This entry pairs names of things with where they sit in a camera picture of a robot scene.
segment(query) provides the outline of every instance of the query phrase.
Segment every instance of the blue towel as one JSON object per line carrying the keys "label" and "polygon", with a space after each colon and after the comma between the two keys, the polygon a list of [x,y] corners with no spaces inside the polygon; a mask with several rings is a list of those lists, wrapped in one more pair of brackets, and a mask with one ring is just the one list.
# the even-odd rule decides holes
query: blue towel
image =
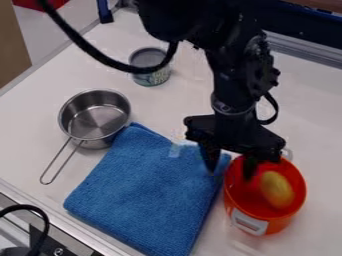
{"label": "blue towel", "polygon": [[64,207],[146,255],[189,255],[229,160],[222,155],[210,176],[197,146],[175,146],[134,123]]}

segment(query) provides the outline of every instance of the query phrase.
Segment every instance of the orange plastic bowl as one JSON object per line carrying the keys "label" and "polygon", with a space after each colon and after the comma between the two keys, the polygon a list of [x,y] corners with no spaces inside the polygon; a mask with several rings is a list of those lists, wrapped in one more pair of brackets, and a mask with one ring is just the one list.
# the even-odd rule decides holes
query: orange plastic bowl
{"label": "orange plastic bowl", "polygon": [[[245,182],[243,159],[240,156],[230,164],[224,180],[224,201],[233,225],[256,236],[280,232],[290,224],[305,202],[307,191],[303,176],[292,163],[282,158],[280,163],[260,164],[253,180]],[[266,171],[280,173],[291,184],[295,198],[286,209],[275,209],[262,196],[259,184]]]}

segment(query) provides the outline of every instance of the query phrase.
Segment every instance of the saucepan handle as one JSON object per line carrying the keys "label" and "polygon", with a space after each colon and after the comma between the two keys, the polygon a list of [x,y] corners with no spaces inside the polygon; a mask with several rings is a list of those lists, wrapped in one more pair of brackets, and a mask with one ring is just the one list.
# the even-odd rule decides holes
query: saucepan handle
{"label": "saucepan handle", "polygon": [[52,161],[49,163],[49,165],[46,167],[46,169],[44,170],[44,172],[42,173],[42,175],[39,178],[39,181],[42,185],[49,185],[52,182],[55,181],[55,179],[57,178],[57,176],[60,174],[60,172],[63,170],[63,168],[65,167],[65,165],[69,162],[69,160],[71,159],[71,157],[75,154],[75,152],[77,151],[77,149],[82,145],[82,143],[84,142],[83,140],[80,141],[77,146],[74,148],[74,150],[71,152],[71,154],[68,156],[68,158],[64,161],[64,163],[61,165],[61,167],[59,167],[58,171],[55,173],[55,175],[49,180],[49,181],[44,181],[44,177],[46,175],[46,173],[50,170],[51,166],[54,164],[54,162],[57,160],[57,158],[59,157],[59,155],[62,153],[62,151],[65,149],[65,147],[69,144],[69,142],[71,141],[72,138],[69,138],[64,145],[61,147],[61,149],[58,151],[57,155],[55,155],[55,157],[52,159]]}

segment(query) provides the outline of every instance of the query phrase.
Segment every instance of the metal pot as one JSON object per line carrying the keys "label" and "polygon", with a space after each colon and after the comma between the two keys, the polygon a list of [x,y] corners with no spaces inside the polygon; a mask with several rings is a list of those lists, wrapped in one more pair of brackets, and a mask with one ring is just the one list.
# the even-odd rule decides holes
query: metal pot
{"label": "metal pot", "polygon": [[[113,90],[87,90],[69,99],[61,108],[58,123],[69,137],[40,177],[43,185],[51,184],[78,148],[102,149],[112,145],[115,135],[127,123],[131,113],[125,96]],[[75,149],[49,181],[44,176],[53,163],[73,141]]]}

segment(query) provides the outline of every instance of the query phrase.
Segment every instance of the yellow fruit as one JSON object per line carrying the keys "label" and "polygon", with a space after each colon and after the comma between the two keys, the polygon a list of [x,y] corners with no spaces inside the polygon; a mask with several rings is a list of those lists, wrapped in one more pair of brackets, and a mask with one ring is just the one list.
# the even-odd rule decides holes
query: yellow fruit
{"label": "yellow fruit", "polygon": [[260,189],[266,200],[277,209],[290,206],[294,199],[290,183],[275,171],[267,171],[262,175]]}

